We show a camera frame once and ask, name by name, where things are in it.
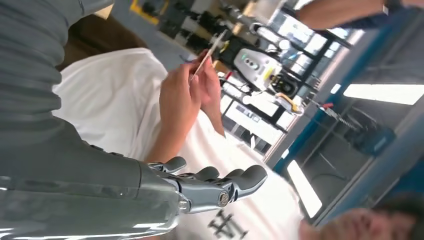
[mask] wristwatch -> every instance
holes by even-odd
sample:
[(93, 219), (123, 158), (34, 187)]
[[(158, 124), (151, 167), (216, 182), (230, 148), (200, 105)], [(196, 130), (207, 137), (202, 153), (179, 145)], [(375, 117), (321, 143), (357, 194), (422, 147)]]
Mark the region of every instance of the wristwatch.
[(383, 12), (386, 15), (393, 14), (403, 8), (402, 0), (384, 0), (383, 2)]

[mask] printed logo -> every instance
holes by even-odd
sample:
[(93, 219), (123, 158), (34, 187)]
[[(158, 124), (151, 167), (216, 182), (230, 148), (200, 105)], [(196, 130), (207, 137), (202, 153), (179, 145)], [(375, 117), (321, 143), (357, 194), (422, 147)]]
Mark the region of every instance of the printed logo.
[(233, 219), (234, 215), (229, 214), (226, 216), (223, 210), (220, 210), (218, 214), (216, 214), (216, 218), (212, 220), (208, 228), (212, 228), (214, 230), (214, 235), (220, 239), (223, 236), (228, 239), (244, 239), (248, 234), (248, 231), (244, 231), (240, 225), (236, 223)]

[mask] prosthetic arm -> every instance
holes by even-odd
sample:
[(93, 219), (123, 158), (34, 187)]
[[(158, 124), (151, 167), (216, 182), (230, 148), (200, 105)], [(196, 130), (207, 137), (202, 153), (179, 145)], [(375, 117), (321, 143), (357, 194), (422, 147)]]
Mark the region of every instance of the prosthetic arm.
[(169, 232), (179, 214), (254, 193), (266, 171), (174, 175), (182, 158), (144, 164), (81, 140), (56, 118), (52, 86), (70, 25), (112, 0), (0, 1), (0, 238), (138, 239)]

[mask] white t-shirt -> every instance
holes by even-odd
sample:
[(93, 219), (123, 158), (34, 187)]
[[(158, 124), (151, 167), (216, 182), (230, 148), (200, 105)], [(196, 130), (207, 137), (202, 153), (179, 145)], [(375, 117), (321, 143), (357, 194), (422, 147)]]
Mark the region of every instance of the white t-shirt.
[[(53, 91), (62, 99), (54, 112), (72, 123), (82, 139), (107, 152), (142, 161), (160, 128), (160, 85), (167, 71), (147, 49), (136, 48), (89, 57), (62, 71)], [(221, 176), (262, 165), (268, 173), (252, 196), (221, 211), (182, 215), (173, 240), (297, 240), (302, 214), (291, 186), (247, 146), (234, 145), (215, 132), (201, 112), (179, 156), (184, 172), (213, 166)]]

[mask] prosthetic hand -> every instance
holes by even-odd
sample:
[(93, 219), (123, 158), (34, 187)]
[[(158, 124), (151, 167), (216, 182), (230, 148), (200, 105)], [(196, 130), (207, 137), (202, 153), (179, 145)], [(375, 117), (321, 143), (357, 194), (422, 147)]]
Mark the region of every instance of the prosthetic hand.
[(169, 232), (178, 215), (225, 207), (266, 178), (253, 166), (222, 179), (213, 168), (144, 164), (83, 142), (52, 111), (52, 86), (70, 25), (111, 0), (2, 0), (0, 4), (0, 238), (139, 239)]
[(149, 167), (158, 171), (157, 175), (173, 185), (182, 196), (181, 211), (195, 214), (218, 210), (229, 203), (238, 201), (256, 192), (267, 178), (267, 172), (259, 165), (246, 171), (233, 171), (224, 178), (214, 167), (206, 167), (198, 173), (172, 175), (182, 169), (186, 161), (175, 157), (168, 163), (152, 163)]

